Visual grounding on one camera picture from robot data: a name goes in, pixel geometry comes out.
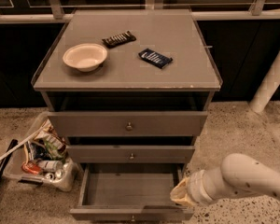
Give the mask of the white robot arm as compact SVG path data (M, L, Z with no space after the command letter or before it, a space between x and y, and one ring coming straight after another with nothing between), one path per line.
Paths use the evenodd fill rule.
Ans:
M249 156L233 153L210 170L183 178L171 191L183 206L210 205L221 199L267 195L280 202L280 173Z

